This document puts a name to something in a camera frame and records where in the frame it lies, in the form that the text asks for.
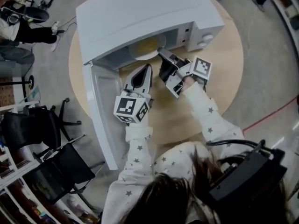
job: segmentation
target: office chair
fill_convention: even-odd
[[[87,184],[95,177],[91,168],[83,161],[71,143],[58,150],[58,153],[46,159],[40,166],[24,175],[26,183],[38,191],[49,204],[55,204],[66,194],[82,193]],[[75,184],[88,183],[77,191]]]
[[[24,108],[24,113],[7,112],[0,123],[0,139],[3,145],[17,150],[30,144],[39,144],[43,142],[49,148],[40,154],[34,154],[40,158],[50,150],[56,150],[61,146],[60,130],[68,141],[69,137],[65,125],[81,125],[81,121],[76,123],[64,122],[64,105],[70,99],[66,98],[62,102],[59,117],[55,114],[55,106],[50,110],[46,106],[35,108]]]

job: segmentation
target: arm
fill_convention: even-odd
[[[244,139],[242,130],[221,117],[214,100],[207,96],[192,77],[186,77],[182,91],[192,108],[193,117],[201,126],[206,141]],[[222,145],[212,149],[217,159],[240,154],[248,150],[251,150],[251,148],[237,144],[232,144],[229,147]]]
[[[126,141],[130,144],[128,160],[118,180],[110,185],[103,212],[103,224],[118,223],[134,205],[144,187],[153,181],[151,156],[147,141],[153,133],[148,127],[148,113],[140,124],[126,127]]]

